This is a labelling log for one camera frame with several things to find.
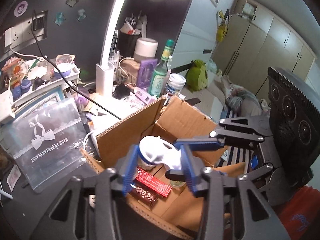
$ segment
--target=red package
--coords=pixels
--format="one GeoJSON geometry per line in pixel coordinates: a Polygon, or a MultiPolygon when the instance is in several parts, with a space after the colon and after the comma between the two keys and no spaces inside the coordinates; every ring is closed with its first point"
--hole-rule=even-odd
{"type": "Polygon", "coordinates": [[[169,185],[150,175],[143,169],[138,168],[136,180],[163,197],[167,197],[170,193],[171,187],[169,185]]]}

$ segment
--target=green glass bottle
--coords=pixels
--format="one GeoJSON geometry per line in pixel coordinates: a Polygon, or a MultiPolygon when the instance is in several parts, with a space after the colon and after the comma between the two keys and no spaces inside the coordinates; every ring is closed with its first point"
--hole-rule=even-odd
{"type": "Polygon", "coordinates": [[[164,79],[168,72],[167,62],[171,54],[173,44],[174,44],[173,40],[167,40],[167,43],[162,53],[161,60],[156,66],[152,74],[148,93],[152,96],[155,95],[157,98],[160,96],[162,87],[164,85],[164,79]]]}

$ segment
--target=brown wrapper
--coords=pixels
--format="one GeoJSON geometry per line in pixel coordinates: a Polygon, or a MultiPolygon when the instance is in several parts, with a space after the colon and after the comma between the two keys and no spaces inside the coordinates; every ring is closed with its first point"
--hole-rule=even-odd
{"type": "Polygon", "coordinates": [[[132,187],[130,194],[134,196],[136,199],[141,200],[148,207],[152,208],[155,205],[158,199],[158,196],[154,193],[151,193],[148,190],[145,190],[138,184],[132,184],[132,185],[134,187],[132,187]]]}

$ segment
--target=green backpack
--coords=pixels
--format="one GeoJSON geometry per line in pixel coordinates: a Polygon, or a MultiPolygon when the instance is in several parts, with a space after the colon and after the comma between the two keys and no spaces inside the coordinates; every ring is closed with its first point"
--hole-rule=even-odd
{"type": "Polygon", "coordinates": [[[186,79],[188,89],[193,91],[200,91],[208,86],[208,74],[205,63],[197,59],[192,61],[192,67],[189,68],[186,79]]]}

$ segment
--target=purple box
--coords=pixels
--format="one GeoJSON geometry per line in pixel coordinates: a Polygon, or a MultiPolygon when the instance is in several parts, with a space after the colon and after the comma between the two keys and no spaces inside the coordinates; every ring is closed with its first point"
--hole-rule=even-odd
{"type": "Polygon", "coordinates": [[[150,85],[153,70],[156,68],[158,60],[145,59],[140,62],[140,68],[138,71],[137,87],[143,89],[150,85]]]}

